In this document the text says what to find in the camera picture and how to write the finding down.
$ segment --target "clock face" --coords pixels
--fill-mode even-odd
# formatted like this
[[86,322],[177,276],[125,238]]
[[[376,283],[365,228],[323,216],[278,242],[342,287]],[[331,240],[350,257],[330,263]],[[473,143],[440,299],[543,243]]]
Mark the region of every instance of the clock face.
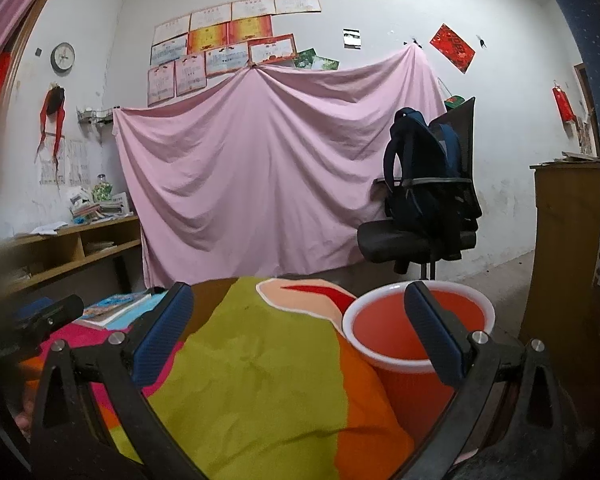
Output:
[[68,43],[60,43],[51,53],[51,65],[56,72],[67,72],[74,62],[74,48]]

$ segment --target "silver bolt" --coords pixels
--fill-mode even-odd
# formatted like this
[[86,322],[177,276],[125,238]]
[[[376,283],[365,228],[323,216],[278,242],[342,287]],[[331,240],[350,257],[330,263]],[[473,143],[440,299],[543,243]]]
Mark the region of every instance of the silver bolt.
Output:
[[544,352],[544,343],[539,339],[534,339],[531,342],[531,348],[533,348],[536,352]]
[[112,344],[112,345],[119,345],[124,340],[125,340],[125,333],[124,332],[114,332],[107,339],[107,341],[109,341],[109,343]]
[[486,334],[486,332],[478,330],[477,332],[471,334],[471,339],[477,342],[478,345],[484,345],[489,340],[489,336]]
[[64,341],[64,339],[56,339],[55,341],[53,341],[51,343],[51,351],[59,352],[64,348],[64,345],[66,345],[66,342]]

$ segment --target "bucket rim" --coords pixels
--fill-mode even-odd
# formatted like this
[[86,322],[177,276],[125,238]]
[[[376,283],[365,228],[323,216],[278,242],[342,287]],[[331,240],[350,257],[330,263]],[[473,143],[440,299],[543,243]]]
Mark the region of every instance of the bucket rim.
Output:
[[[410,374],[429,374],[435,373],[431,361],[428,359],[397,359],[379,354],[371,348],[363,345],[353,332],[353,325],[358,314],[362,312],[370,303],[384,298],[396,292],[403,292],[410,283],[420,280],[410,280],[407,282],[392,283],[391,285],[381,286],[363,294],[357,298],[344,313],[342,318],[342,329],[346,339],[351,345],[363,354],[374,366],[391,372],[401,372]],[[484,316],[483,330],[491,334],[495,324],[495,311],[491,301],[481,292],[461,283],[443,282],[438,280],[425,280],[423,283],[429,290],[438,290],[452,292],[464,296],[473,301],[482,311]]]

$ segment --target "dark blue backpack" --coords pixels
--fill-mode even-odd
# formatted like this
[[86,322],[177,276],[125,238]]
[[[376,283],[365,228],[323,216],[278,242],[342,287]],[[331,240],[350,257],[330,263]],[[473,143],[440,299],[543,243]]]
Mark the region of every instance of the dark blue backpack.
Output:
[[[471,179],[462,174],[458,135],[447,124],[437,124],[434,134],[412,108],[396,113],[390,133],[384,152],[387,216],[398,229],[435,240],[445,259],[460,258],[461,227],[473,220],[477,228],[480,211],[464,200],[464,188],[470,186],[473,196],[475,191]],[[400,178],[394,178],[396,155],[402,167]]]

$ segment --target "plastic bucket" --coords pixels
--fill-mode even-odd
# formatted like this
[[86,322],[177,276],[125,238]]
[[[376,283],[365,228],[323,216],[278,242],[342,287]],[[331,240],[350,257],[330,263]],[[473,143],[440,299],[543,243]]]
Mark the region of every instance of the plastic bucket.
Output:
[[[442,414],[454,390],[440,382],[404,311],[404,289],[411,282],[376,288],[354,301],[342,326],[349,342],[374,366],[398,423],[416,445]],[[470,332],[491,333],[493,305],[470,286],[424,282]]]

